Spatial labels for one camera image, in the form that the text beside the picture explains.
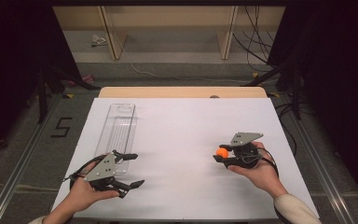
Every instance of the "white sleeve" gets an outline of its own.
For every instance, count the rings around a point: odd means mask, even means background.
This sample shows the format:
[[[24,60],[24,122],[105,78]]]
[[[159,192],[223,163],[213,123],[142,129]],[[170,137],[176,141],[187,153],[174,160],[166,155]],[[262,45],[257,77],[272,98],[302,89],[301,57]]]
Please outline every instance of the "white sleeve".
[[[45,217],[39,217],[39,218],[35,219],[34,221],[32,221],[32,222],[30,222],[28,224],[43,224],[43,222],[42,222],[43,218],[45,218]]]
[[[300,201],[297,197],[291,194],[283,194],[274,200],[275,209],[278,211],[277,215],[281,215],[283,219],[289,222],[284,223],[301,223],[301,224],[320,224],[322,223],[313,212]]]

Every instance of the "gray carpet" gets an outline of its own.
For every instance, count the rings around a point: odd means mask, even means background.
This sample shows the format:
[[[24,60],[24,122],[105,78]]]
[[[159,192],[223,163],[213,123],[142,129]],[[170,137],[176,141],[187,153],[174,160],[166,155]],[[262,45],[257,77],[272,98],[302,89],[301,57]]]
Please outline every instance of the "gray carpet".
[[[252,68],[245,64],[138,63],[135,66],[137,69],[159,76],[171,76],[171,78],[139,74],[128,63],[80,63],[78,65],[81,74],[93,74],[95,77],[94,84],[102,87],[239,86],[240,82],[207,81],[202,79],[185,80],[172,77],[227,78],[240,81],[252,79],[249,75],[245,75],[252,71]],[[268,92],[275,91],[273,82],[264,84],[263,87]],[[52,111],[43,135],[36,144],[34,154],[21,178],[20,186],[18,186],[11,198],[0,223],[27,223],[35,217],[45,215],[54,203],[57,190],[72,159],[72,154],[89,113],[92,100],[98,96],[99,92],[74,87],[66,88],[65,93],[72,93],[74,96],[71,99],[61,98]],[[274,105],[284,103],[282,97],[272,97],[271,100]],[[351,175],[340,158],[334,155],[334,147],[325,135],[317,117],[312,114],[310,106],[302,105],[301,107],[302,122],[312,139],[312,143],[317,147],[324,165],[336,183],[339,192],[344,197],[355,223],[358,223],[358,187],[353,182]],[[56,125],[60,118],[72,118],[63,121],[66,126],[70,127],[70,130],[66,137],[53,138],[51,136],[54,134],[63,134],[63,130],[56,130]],[[36,127],[37,119],[38,103],[33,97],[31,107],[23,109],[23,113],[13,126],[10,136],[7,137],[8,147],[0,148],[0,189],[6,183],[11,171],[17,164],[17,160],[26,148],[27,141],[31,138]],[[295,150],[296,142],[296,161],[312,200],[319,210],[321,221],[331,224],[339,223],[336,213],[325,195],[324,188],[310,162],[310,157],[304,149],[304,143],[295,128],[294,121],[289,114],[285,114],[282,117],[282,122],[295,138],[293,140],[287,134],[292,150]],[[76,219],[74,223],[88,224],[98,222]],[[272,220],[258,223],[275,224],[280,222]]]

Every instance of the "person's right hand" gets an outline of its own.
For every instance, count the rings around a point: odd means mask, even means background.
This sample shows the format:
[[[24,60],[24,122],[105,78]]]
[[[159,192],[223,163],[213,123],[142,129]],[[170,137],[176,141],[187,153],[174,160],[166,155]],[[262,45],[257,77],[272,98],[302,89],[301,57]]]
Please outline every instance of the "person's right hand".
[[[261,142],[253,142],[253,144],[255,147],[264,148]],[[264,158],[272,161],[272,158],[266,151],[261,151]],[[256,187],[265,190],[274,199],[287,193],[274,168],[266,161],[259,160],[257,165],[252,169],[230,165],[228,166],[228,170],[248,177]]]

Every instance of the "floor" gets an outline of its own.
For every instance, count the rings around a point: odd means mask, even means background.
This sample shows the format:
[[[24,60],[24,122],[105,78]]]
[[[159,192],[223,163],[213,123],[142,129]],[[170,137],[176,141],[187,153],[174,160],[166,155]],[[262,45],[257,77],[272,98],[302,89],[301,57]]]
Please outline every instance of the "floor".
[[[106,46],[91,46],[92,36],[104,37],[103,33],[65,34],[80,73],[93,75],[93,85],[101,87],[239,86],[270,69],[256,57],[248,57],[235,40],[229,58],[221,60],[216,36],[212,33],[129,34],[123,55],[117,61],[111,60]],[[235,35],[248,47],[249,41],[244,34]],[[262,39],[266,45],[272,42],[268,34],[263,34]],[[251,50],[263,58],[260,49],[259,44],[251,46]],[[277,78],[266,81],[262,87],[270,93],[274,105],[290,103],[290,91],[276,92]],[[37,124],[37,95],[30,96],[29,107],[24,107],[7,136],[7,147],[0,148],[0,223],[28,223],[48,213],[92,100],[98,93],[68,86],[64,97],[51,95],[48,116],[41,124]],[[287,139],[322,223],[358,223],[358,187],[339,155],[335,154],[311,106],[301,105],[302,120],[295,119],[291,111],[282,110],[283,106],[277,108],[277,115],[282,115],[282,126],[287,129]],[[70,130],[65,137],[52,137],[64,134],[63,130],[56,129],[60,121]],[[334,205],[336,200],[342,200],[344,206]],[[74,223],[102,222],[76,219]],[[280,222],[259,220],[256,223]]]

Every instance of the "human arm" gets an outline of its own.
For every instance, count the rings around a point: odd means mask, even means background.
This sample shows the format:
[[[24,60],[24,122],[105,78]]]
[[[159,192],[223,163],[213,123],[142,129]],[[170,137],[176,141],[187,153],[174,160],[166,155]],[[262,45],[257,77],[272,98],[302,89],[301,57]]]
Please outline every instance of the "human arm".
[[[264,148],[260,142],[253,144],[255,147]],[[263,157],[272,160],[265,151]],[[288,193],[274,168],[266,161],[260,160],[252,169],[230,165],[228,170],[248,177],[257,188],[267,192],[274,200],[277,215],[283,223],[321,223],[303,202]]]
[[[91,170],[95,164],[95,162],[90,164],[85,168],[85,170]],[[118,197],[117,191],[95,191],[89,182],[84,181],[82,177],[79,177],[75,181],[68,195],[50,214],[48,214],[46,217],[37,218],[29,224],[65,223],[76,212],[87,209],[93,203],[115,197]]]

